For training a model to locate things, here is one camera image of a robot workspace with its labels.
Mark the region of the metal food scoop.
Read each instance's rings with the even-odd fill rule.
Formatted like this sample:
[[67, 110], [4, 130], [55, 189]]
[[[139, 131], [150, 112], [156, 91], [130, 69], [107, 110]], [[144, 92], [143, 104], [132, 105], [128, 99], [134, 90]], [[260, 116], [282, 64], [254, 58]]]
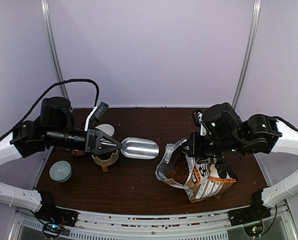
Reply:
[[122, 155], [130, 159], [152, 160], [159, 154], [156, 142], [137, 137], [127, 137], [118, 143]]

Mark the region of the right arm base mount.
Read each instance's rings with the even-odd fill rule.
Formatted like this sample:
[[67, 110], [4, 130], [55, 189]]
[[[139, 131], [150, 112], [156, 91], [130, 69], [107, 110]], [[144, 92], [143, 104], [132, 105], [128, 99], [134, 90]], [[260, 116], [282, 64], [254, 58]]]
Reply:
[[265, 233], [263, 220], [271, 216], [270, 208], [264, 206], [262, 192], [261, 189], [251, 195], [249, 206], [228, 212], [231, 226], [244, 225], [243, 230], [248, 237], [263, 236]]

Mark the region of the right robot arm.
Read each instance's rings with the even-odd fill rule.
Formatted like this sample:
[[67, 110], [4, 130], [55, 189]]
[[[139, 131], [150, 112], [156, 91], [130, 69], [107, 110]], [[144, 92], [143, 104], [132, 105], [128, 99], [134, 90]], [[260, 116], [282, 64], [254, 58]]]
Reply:
[[[298, 127], [281, 117], [254, 114], [242, 121], [232, 106], [224, 102], [205, 112], [196, 109], [192, 118], [200, 131], [192, 132], [181, 147], [188, 157], [216, 160], [230, 154], [256, 153], [298, 156]], [[264, 213], [264, 207], [273, 208], [297, 192], [298, 169], [279, 183], [260, 190], [260, 199], [246, 208], [245, 216], [255, 221]]]

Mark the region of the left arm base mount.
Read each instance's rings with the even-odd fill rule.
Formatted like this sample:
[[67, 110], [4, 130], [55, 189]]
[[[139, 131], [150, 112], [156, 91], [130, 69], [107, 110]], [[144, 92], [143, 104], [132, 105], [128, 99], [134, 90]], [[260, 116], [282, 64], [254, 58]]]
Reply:
[[45, 190], [38, 190], [41, 197], [41, 208], [34, 211], [34, 217], [43, 225], [42, 234], [49, 240], [61, 235], [65, 227], [74, 227], [78, 212], [57, 207], [52, 194]]

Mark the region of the pet food bag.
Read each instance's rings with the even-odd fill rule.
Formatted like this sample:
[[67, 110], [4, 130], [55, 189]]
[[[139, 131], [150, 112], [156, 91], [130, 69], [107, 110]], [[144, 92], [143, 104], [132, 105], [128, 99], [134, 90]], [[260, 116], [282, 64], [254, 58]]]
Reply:
[[237, 182], [238, 177], [227, 165], [215, 158], [189, 157], [181, 149], [185, 139], [169, 143], [156, 168], [156, 178], [186, 192], [191, 203], [219, 198]]

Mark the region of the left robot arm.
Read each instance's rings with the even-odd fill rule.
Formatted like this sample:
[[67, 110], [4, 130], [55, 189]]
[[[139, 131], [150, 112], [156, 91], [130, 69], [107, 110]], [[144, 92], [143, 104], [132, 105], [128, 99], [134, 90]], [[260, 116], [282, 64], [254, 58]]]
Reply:
[[[42, 101], [40, 116], [17, 125], [0, 140], [0, 166], [43, 152], [49, 147], [61, 147], [102, 155], [121, 149], [120, 142], [99, 129], [75, 127], [71, 102], [64, 97], [50, 97]], [[50, 222], [56, 222], [60, 210], [49, 193], [27, 190], [0, 182], [0, 203], [41, 211]]]

